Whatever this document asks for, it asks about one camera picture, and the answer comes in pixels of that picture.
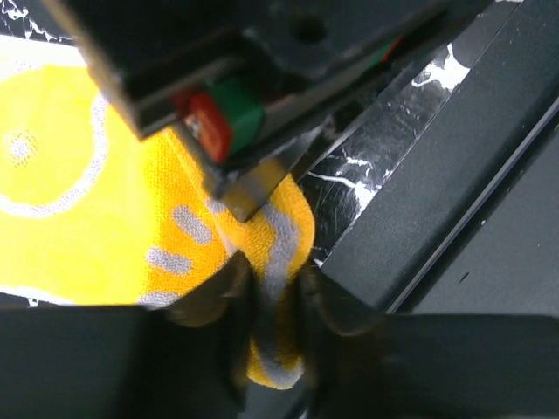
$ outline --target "green button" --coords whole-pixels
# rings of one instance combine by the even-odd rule
[[[252,144],[264,120],[264,108],[246,89],[241,78],[220,81],[207,92],[229,123],[233,134],[230,155]]]

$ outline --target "folded fabric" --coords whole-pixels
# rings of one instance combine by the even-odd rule
[[[1,59],[0,97],[0,292],[161,307],[239,249],[260,283],[249,376],[274,388],[297,381],[285,289],[314,219],[292,178],[238,223],[205,194],[174,134],[139,142],[84,68]]]

